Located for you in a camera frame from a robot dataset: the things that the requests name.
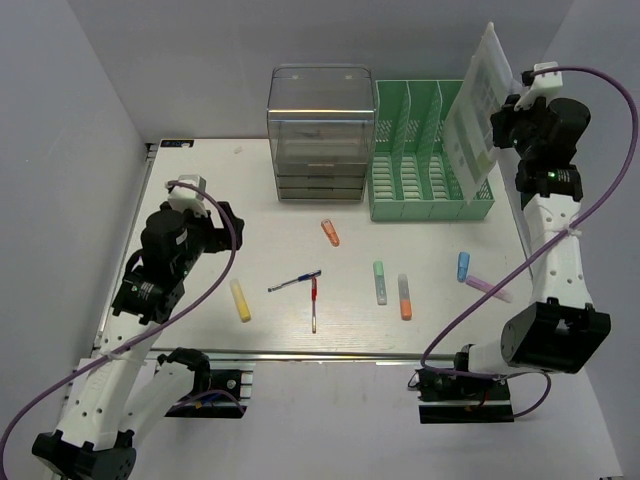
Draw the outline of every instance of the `pink highlighter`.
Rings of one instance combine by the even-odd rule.
[[[478,277],[474,277],[473,275],[467,275],[464,283],[484,293],[491,291],[491,289],[495,286],[485,282],[484,280],[480,280]],[[499,298],[503,302],[507,303],[511,303],[513,301],[513,296],[506,290],[498,290],[498,293],[496,293],[494,297]]]

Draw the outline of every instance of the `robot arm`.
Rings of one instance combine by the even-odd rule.
[[[557,64],[539,64],[534,69],[549,66]],[[595,310],[585,284],[579,232],[569,229],[583,196],[580,174],[571,160],[590,113],[575,100],[548,102],[562,86],[559,72],[531,73],[523,74],[529,90],[507,97],[491,116],[493,144],[514,148],[520,157],[515,184],[531,250],[538,251],[563,230],[569,235],[533,264],[530,305],[506,323],[500,338],[467,345],[456,354],[455,372],[468,375],[428,368],[418,371],[414,387],[424,402],[422,423],[513,421],[506,377],[576,373],[611,329],[609,315]]]
[[[204,190],[196,175],[180,182]],[[220,206],[231,219],[236,248],[242,246],[244,221],[227,203]],[[175,187],[168,201],[146,222],[142,248],[126,264],[113,301],[100,355],[169,320],[184,295],[184,278],[202,253],[231,248],[231,235],[214,228],[203,198]],[[132,346],[91,371],[84,389],[52,433],[38,435],[33,454],[53,472],[70,480],[125,480],[135,463],[135,446],[179,399],[210,389],[209,359],[196,350],[177,349],[154,379],[127,402],[144,359],[160,333]]]
[[[567,98],[547,105],[545,82],[555,94],[562,84],[559,75],[535,77],[532,85],[525,72],[523,80],[529,92],[536,92],[535,99],[529,92],[511,95],[491,118],[494,145],[515,148],[521,158],[516,188],[533,252],[577,218],[583,196],[580,174],[570,162],[590,113]],[[530,108],[521,108],[527,98]],[[586,287],[579,232],[569,233],[533,265],[530,306],[507,322],[499,340],[469,347],[470,372],[576,373],[608,335],[609,315],[594,309]]]

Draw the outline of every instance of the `cable tie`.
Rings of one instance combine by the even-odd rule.
[[[123,355],[124,355],[123,353],[113,353],[112,350],[107,350],[106,352],[101,352],[100,353],[101,357],[107,357],[109,359],[109,361],[122,360],[124,362],[133,363],[134,365],[141,365],[143,367],[147,366],[146,360],[143,360],[142,362],[138,362],[138,361],[134,360],[133,358],[127,358],[127,357],[124,357]]]
[[[554,230],[554,232],[567,232],[567,234],[569,234],[569,236],[571,236],[571,237],[581,237],[582,236],[582,232],[580,230],[572,228],[570,223],[566,224],[564,227],[562,227],[562,228],[560,228],[558,230]]]

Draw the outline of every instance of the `red pen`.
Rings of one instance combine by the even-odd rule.
[[[316,333],[316,297],[318,296],[318,280],[311,279],[311,332]]]

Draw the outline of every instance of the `white wall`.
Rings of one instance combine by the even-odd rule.
[[[640,3],[637,0],[576,0],[546,60],[605,70],[640,101]],[[566,74],[564,96],[583,101],[592,121],[574,163],[583,177],[585,203],[602,194],[624,160],[629,113],[620,95],[602,81]],[[640,156],[619,190],[587,221],[582,258],[596,308],[611,314],[613,331],[587,366],[625,478],[640,478],[638,365],[640,285],[638,185]]]
[[[64,0],[0,2],[0,426],[90,351],[145,150]],[[18,426],[9,478],[40,478]]]
[[[356,62],[377,78],[462,77],[488,21],[514,67],[572,0],[69,0],[143,139],[264,137],[271,71]]]

